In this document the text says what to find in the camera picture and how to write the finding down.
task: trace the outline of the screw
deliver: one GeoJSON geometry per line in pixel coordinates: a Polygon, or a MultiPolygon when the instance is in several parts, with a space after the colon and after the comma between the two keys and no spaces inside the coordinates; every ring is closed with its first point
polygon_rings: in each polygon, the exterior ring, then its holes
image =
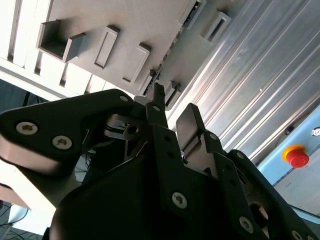
{"type": "Polygon", "coordinates": [[[292,230],[292,236],[296,239],[296,240],[303,240],[301,235],[296,231],[296,230],[292,230]]]}
{"type": "Polygon", "coordinates": [[[121,99],[122,101],[125,101],[125,102],[128,102],[128,101],[129,101],[129,99],[128,99],[127,97],[125,97],[125,96],[120,96],[120,99],[121,99]]]}
{"type": "Polygon", "coordinates": [[[210,137],[211,137],[212,139],[214,139],[214,140],[217,140],[217,139],[218,139],[217,136],[214,135],[213,133],[210,133],[210,137]]]}
{"type": "Polygon", "coordinates": [[[239,222],[241,227],[243,227],[243,229],[246,230],[248,233],[254,233],[254,226],[252,226],[252,223],[246,217],[241,216],[239,218],[239,222]]]}
{"type": "Polygon", "coordinates": [[[245,159],[245,157],[240,152],[238,152],[236,155],[241,159],[245,159]]]}
{"type": "Polygon", "coordinates": [[[23,122],[20,122],[16,127],[15,129],[21,133],[21,134],[24,134],[24,135],[33,135],[35,134],[36,132],[38,132],[38,127],[31,123],[31,122],[28,122],[28,121],[23,121],[23,122]]]}
{"type": "Polygon", "coordinates": [[[160,112],[160,108],[158,106],[156,106],[156,105],[153,106],[153,109],[157,110],[158,112],[160,112]]]}
{"type": "Polygon", "coordinates": [[[180,209],[185,209],[188,205],[186,197],[180,192],[172,194],[172,201],[180,209]]]}
{"type": "Polygon", "coordinates": [[[315,129],[312,130],[311,132],[312,136],[318,137],[320,136],[320,127],[316,127],[315,129]]]}
{"type": "Polygon", "coordinates": [[[55,146],[57,149],[60,150],[68,150],[69,148],[71,148],[72,146],[72,141],[70,138],[68,138],[67,136],[56,136],[53,140],[52,140],[52,144],[53,146],[55,146]]]}

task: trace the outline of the robotic arm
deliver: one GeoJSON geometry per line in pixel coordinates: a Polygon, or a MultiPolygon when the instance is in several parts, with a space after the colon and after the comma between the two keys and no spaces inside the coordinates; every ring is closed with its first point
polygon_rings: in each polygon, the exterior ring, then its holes
{"type": "Polygon", "coordinates": [[[144,102],[113,89],[2,113],[0,157],[59,182],[96,150],[44,240],[317,239],[242,152],[223,150],[195,105],[176,132],[162,86],[144,102]]]}

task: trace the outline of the aluminum panel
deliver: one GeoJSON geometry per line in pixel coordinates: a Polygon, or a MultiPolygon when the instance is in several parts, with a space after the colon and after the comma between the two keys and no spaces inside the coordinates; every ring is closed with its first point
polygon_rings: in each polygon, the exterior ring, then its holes
{"type": "Polygon", "coordinates": [[[167,113],[169,126],[193,102],[227,151],[261,161],[320,103],[319,11],[316,0],[247,1],[167,113]]]}

